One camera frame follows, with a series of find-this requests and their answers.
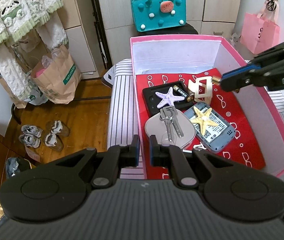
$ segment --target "qr code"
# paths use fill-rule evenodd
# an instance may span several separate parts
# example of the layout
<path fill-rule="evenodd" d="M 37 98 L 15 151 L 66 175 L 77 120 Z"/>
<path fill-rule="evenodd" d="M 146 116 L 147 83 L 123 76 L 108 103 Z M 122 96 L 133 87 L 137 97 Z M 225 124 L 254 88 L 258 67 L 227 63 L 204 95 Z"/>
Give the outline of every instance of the qr code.
<path fill-rule="evenodd" d="M 209 133 L 208 130 L 206 130 L 203 137 L 204 137 L 205 139 L 207 139 L 209 136 L 211 136 L 211 133 Z"/>

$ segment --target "starfish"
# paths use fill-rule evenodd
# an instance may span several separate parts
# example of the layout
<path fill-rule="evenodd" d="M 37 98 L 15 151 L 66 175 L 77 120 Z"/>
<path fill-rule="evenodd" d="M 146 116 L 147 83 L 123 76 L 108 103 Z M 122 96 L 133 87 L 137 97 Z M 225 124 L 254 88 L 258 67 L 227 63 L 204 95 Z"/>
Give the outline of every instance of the starfish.
<path fill-rule="evenodd" d="M 165 106 L 168 104 L 169 106 L 174 106 L 175 101 L 182 101 L 185 98 L 182 96 L 175 96 L 173 94 L 173 88 L 169 88 L 169 92 L 167 94 L 162 94 L 160 92 L 155 92 L 157 97 L 161 98 L 162 101 L 157 105 L 157 108 L 160 109 L 161 107 Z"/>
<path fill-rule="evenodd" d="M 209 119 L 209 116 L 211 114 L 212 108 L 209 108 L 208 110 L 206 110 L 205 113 L 202 113 L 199 109 L 197 109 L 195 106 L 193 107 L 194 112 L 196 113 L 196 118 L 190 120 L 191 123 L 198 123 L 200 125 L 200 130 L 201 130 L 201 134 L 204 135 L 205 134 L 205 130 L 206 130 L 206 126 L 210 125 L 210 126 L 218 126 L 217 123 L 211 121 Z"/>

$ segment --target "barcode label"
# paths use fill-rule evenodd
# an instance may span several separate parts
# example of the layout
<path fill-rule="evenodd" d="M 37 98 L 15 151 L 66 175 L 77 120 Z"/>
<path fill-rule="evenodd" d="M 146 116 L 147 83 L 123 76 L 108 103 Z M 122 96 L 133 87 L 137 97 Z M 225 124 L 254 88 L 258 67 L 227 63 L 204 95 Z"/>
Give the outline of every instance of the barcode label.
<path fill-rule="evenodd" d="M 204 107 L 200 109 L 202 113 L 204 113 L 208 108 Z M 209 119 L 212 120 L 213 122 L 217 123 L 218 126 L 207 126 L 205 130 L 205 134 L 203 137 L 207 140 L 208 143 L 212 142 L 215 138 L 217 138 L 226 128 L 227 126 L 222 122 L 215 114 L 212 112 L 210 113 Z M 198 123 L 194 124 L 194 127 L 198 132 L 201 133 L 200 131 L 200 125 Z"/>

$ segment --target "green text on bag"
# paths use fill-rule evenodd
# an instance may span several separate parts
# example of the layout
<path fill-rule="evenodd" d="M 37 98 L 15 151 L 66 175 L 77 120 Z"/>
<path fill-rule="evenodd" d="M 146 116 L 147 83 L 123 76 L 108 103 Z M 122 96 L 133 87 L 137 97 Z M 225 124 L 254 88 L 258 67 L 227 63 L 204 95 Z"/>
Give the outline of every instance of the green text on bag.
<path fill-rule="evenodd" d="M 69 69 L 69 72 L 67 73 L 66 77 L 63 79 L 64 85 L 66 85 L 67 82 L 69 82 L 69 80 L 73 76 L 75 70 L 76 70 L 76 66 L 75 66 L 75 64 L 73 64 L 73 66 Z"/>

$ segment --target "yellow starfish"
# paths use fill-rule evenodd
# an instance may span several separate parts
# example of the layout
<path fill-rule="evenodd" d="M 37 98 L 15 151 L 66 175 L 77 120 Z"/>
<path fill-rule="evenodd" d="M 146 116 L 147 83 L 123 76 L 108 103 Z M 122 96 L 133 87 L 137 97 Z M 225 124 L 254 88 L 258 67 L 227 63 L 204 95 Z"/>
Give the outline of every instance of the yellow starfish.
<path fill-rule="evenodd" d="M 207 125 L 218 126 L 217 123 L 215 123 L 215 122 L 213 122 L 209 119 L 212 108 L 209 108 L 208 110 L 206 110 L 205 113 L 202 113 L 195 106 L 193 107 L 193 109 L 194 109 L 194 112 L 196 113 L 196 118 L 192 119 L 191 123 L 198 123 L 200 125 L 200 130 L 201 130 L 202 135 L 205 134 L 205 130 L 206 130 Z"/>

